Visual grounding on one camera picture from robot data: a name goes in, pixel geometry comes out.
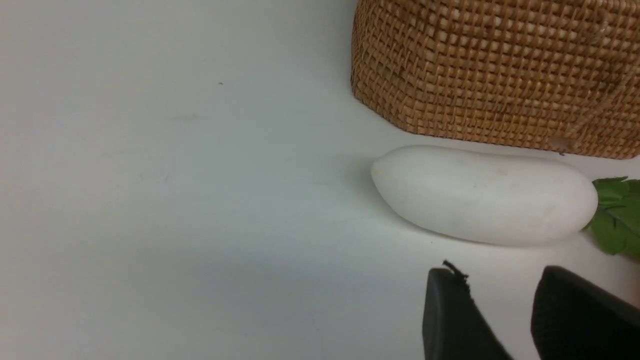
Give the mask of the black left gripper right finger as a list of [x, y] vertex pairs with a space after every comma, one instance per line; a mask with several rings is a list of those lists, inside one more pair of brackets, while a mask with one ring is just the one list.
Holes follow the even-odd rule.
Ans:
[[640, 312], [566, 268], [544, 268], [530, 332], [542, 360], [637, 360]]

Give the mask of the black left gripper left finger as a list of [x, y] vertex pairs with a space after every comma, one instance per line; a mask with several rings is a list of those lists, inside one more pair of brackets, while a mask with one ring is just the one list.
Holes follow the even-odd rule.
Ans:
[[426, 360], [510, 360], [472, 295], [468, 275], [452, 262], [431, 268], [422, 319]]

